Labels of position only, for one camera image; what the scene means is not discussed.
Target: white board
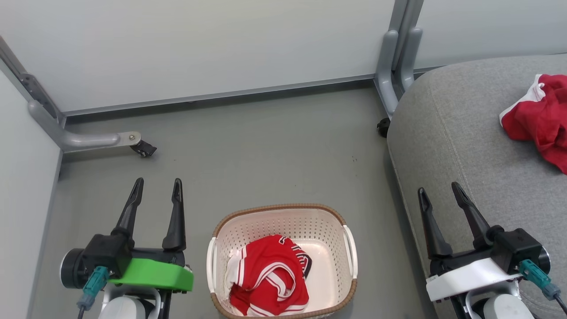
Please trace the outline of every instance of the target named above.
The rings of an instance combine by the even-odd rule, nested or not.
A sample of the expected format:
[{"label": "white board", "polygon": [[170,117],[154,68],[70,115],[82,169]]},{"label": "white board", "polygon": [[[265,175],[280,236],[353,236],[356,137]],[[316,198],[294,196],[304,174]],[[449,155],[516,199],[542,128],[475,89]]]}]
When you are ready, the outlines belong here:
[{"label": "white board", "polygon": [[565,0],[424,0],[416,69],[567,52]]},{"label": "white board", "polygon": [[8,1],[0,34],[65,112],[374,74],[393,3]]},{"label": "white board", "polygon": [[3,318],[25,319],[60,150],[29,115],[8,76],[15,79],[0,60],[0,309]]}]

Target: red clothing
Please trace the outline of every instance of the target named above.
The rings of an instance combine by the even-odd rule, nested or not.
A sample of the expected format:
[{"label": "red clothing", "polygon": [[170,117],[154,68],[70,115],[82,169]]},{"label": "red clothing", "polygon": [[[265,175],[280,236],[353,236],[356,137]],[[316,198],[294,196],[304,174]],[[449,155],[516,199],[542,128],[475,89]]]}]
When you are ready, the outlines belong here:
[{"label": "red clothing", "polygon": [[500,114],[500,124],[513,140],[533,140],[567,174],[567,75],[536,75],[528,93]]},{"label": "red clothing", "polygon": [[230,303],[244,315],[279,316],[305,310],[305,278],[311,259],[291,239],[272,235],[253,241],[229,260]]}]

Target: gray sofa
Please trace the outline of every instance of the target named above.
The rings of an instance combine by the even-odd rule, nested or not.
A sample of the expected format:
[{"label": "gray sofa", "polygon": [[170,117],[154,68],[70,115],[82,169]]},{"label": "gray sofa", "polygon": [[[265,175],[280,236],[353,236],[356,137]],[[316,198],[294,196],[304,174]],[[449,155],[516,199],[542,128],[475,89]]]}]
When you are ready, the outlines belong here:
[{"label": "gray sofa", "polygon": [[[567,293],[567,176],[545,162],[532,142],[510,140],[498,120],[540,73],[567,74],[567,54],[445,66],[421,76],[401,98],[388,147],[427,276],[417,190],[427,191],[453,251],[465,251],[472,249],[472,234],[451,191],[458,181],[490,225],[524,228],[544,245],[550,277]],[[520,289],[542,319],[565,318],[532,283],[521,282]],[[455,318],[449,301],[435,308],[439,318]]]}]

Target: black caster wheel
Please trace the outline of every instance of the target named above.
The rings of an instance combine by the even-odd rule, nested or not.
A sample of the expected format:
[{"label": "black caster wheel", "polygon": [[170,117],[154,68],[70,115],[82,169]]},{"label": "black caster wheel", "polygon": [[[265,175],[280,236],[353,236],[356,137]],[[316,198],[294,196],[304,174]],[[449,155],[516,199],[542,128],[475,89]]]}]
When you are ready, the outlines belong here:
[{"label": "black caster wheel", "polygon": [[138,144],[130,146],[130,148],[132,148],[134,152],[138,153],[138,155],[140,155],[141,157],[152,156],[155,150],[158,149],[157,147],[151,146],[151,144],[146,143],[142,140]]},{"label": "black caster wheel", "polygon": [[380,121],[380,123],[378,123],[378,125],[376,125],[376,128],[378,128],[378,134],[380,134],[380,136],[382,137],[387,137],[388,136],[388,129],[390,128],[390,119],[387,117],[385,119],[382,119]]}]

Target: laundry basket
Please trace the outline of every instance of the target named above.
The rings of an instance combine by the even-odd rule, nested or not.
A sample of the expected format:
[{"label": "laundry basket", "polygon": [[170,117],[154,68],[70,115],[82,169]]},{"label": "laundry basket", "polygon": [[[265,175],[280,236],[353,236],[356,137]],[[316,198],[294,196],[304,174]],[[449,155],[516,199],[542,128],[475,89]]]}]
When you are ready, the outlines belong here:
[{"label": "laundry basket", "polygon": [[323,318],[346,306],[357,285],[354,238],[334,209],[319,204],[287,204],[246,209],[225,217],[207,251],[207,281],[213,304],[229,319],[246,318],[230,304],[224,279],[232,253],[265,236],[291,238],[312,259],[306,279],[309,304],[300,314],[277,318]]}]

